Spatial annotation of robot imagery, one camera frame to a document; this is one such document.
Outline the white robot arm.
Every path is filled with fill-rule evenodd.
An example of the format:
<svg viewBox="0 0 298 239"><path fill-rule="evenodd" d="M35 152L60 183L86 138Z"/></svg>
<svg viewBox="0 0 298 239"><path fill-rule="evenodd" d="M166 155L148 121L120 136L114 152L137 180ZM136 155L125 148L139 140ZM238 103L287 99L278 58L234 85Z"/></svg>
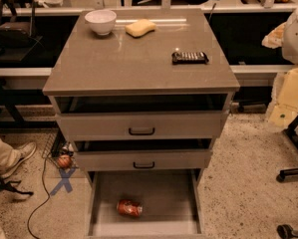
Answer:
<svg viewBox="0 0 298 239"><path fill-rule="evenodd" d="M262 40L266 48L282 48L282 57L298 65L298 8Z"/></svg>

